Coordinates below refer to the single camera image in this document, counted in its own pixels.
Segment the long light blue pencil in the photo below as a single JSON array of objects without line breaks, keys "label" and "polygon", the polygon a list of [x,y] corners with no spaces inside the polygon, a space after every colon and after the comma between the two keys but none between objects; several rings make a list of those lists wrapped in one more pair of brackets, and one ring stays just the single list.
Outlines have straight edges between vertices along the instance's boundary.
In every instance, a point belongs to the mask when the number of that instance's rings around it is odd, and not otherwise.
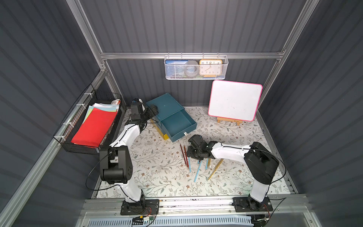
[{"label": "long light blue pencil", "polygon": [[202,166],[202,160],[200,160],[200,161],[198,162],[198,168],[197,168],[197,171],[196,171],[196,175],[195,175],[195,178],[194,178],[194,182],[196,182],[196,181],[197,181],[197,178],[198,178],[198,175],[199,175],[199,172],[200,172],[201,166]]}]

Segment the teal yellow drawer cabinet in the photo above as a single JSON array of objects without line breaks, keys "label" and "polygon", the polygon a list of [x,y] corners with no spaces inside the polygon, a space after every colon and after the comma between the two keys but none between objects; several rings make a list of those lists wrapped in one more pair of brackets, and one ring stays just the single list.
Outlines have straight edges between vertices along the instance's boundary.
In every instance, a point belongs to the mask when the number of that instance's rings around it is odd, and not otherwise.
[{"label": "teal yellow drawer cabinet", "polygon": [[154,98],[148,102],[146,105],[151,108],[152,105],[156,106],[158,109],[158,114],[152,118],[152,122],[155,123],[154,127],[159,132],[161,137],[164,139],[165,135],[168,135],[168,138],[172,140],[172,136],[168,134],[168,130],[162,125],[162,121],[166,118],[172,116],[173,114],[181,111],[184,107],[176,101],[169,93],[165,93],[157,98]]}]

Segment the teal drawer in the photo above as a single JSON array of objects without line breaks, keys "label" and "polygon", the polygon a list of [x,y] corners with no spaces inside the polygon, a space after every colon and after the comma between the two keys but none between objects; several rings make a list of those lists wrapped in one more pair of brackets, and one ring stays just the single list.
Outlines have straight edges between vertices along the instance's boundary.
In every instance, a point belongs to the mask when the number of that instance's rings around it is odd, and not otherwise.
[{"label": "teal drawer", "polygon": [[197,128],[197,123],[184,109],[163,119],[161,125],[171,142],[176,142]]}]

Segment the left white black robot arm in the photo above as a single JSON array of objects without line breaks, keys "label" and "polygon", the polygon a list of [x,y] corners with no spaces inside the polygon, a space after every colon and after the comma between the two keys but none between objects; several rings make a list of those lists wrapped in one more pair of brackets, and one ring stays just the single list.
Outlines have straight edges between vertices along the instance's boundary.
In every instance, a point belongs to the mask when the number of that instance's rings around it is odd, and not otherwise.
[{"label": "left white black robot arm", "polygon": [[121,134],[108,149],[100,152],[100,177],[110,185],[120,187],[125,201],[138,203],[144,199],[143,191],[132,180],[133,165],[130,148],[136,138],[146,128],[147,122],[158,115],[158,107],[147,106],[141,99],[134,99],[130,106],[131,114]]}]

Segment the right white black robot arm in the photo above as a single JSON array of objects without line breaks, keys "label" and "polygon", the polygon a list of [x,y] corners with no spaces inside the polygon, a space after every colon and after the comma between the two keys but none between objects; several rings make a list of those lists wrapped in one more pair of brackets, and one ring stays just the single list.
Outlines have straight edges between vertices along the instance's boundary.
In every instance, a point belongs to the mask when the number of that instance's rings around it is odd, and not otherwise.
[{"label": "right white black robot arm", "polygon": [[188,140],[187,157],[204,159],[228,159],[246,164],[254,181],[247,197],[250,209],[256,211],[263,206],[269,186],[273,182],[280,161],[261,143],[238,146],[227,145],[217,141],[206,142],[200,135],[193,135]]}]

